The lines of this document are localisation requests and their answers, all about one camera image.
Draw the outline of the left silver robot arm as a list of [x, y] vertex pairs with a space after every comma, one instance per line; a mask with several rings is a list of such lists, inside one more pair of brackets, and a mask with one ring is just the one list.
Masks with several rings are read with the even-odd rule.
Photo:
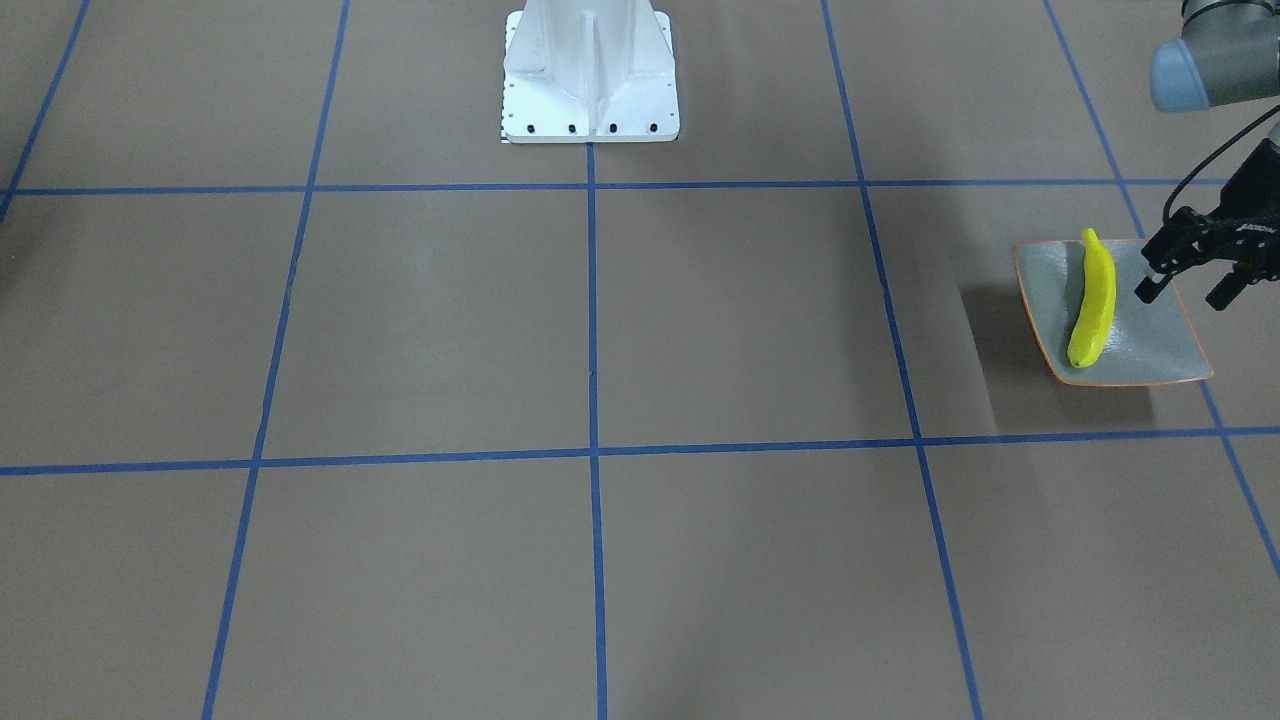
[[[1181, 32], [1156, 49], [1149, 96], [1162, 113], [1202, 111], [1279, 91], [1279, 19], [1275, 1], [1184, 1]], [[1263, 123], [1271, 108], [1213, 150], [1178, 183], [1162, 208], [1161, 227], [1142, 256], [1148, 275], [1135, 296], [1152, 304], [1183, 272], [1230, 263], [1207, 304], [1226, 309], [1245, 288], [1277, 281], [1279, 150], [1272, 128], [1228, 179], [1208, 213], [1175, 205], [1181, 191], [1212, 161]]]

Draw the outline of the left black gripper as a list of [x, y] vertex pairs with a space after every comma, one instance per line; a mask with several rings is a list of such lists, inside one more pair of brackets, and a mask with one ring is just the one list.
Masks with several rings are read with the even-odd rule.
[[1178, 274], [1210, 263], [1231, 263], [1230, 272], [1204, 296], [1215, 311], [1222, 311], [1254, 283], [1254, 275], [1279, 273], [1277, 242], [1276, 215], [1222, 219], [1179, 208], [1142, 249], [1148, 266], [1134, 295], [1151, 305]]

